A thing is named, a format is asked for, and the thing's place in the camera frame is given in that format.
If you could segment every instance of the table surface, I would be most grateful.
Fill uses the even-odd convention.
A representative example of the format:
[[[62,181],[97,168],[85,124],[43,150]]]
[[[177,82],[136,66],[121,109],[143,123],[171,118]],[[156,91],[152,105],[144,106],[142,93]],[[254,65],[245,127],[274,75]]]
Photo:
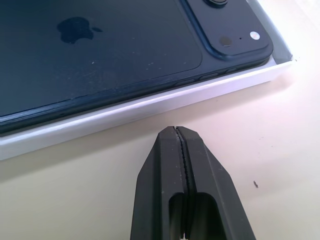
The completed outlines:
[[[137,175],[166,126],[200,134],[258,240],[320,239],[320,1],[260,2],[297,59],[288,72],[0,162],[0,239],[129,239]]]

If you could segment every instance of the phone box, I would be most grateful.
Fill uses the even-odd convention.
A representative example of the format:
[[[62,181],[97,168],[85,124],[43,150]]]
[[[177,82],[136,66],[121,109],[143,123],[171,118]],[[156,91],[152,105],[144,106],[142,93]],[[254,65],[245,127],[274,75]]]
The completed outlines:
[[[247,1],[273,41],[267,64],[0,137],[0,160],[276,79],[293,56],[258,0]]]

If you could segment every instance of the smartphone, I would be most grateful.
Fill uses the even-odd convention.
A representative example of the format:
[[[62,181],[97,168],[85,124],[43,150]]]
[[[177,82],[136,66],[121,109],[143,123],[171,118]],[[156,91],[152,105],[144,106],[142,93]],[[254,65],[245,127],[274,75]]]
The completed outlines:
[[[265,62],[246,0],[3,0],[0,134]]]

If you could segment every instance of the clamp jaw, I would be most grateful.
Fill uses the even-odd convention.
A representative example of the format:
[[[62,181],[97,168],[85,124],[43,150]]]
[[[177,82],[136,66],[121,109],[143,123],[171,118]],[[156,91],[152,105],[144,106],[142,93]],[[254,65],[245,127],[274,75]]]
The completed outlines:
[[[232,179],[197,132],[162,130],[136,183],[130,240],[255,240]]]

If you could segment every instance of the phone back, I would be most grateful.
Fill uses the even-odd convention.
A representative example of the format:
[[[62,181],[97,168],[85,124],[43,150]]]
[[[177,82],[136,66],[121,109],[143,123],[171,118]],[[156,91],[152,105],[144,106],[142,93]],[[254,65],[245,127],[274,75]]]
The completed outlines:
[[[219,8],[208,1],[1,1],[0,133],[250,68],[271,55],[272,41],[246,0]]]

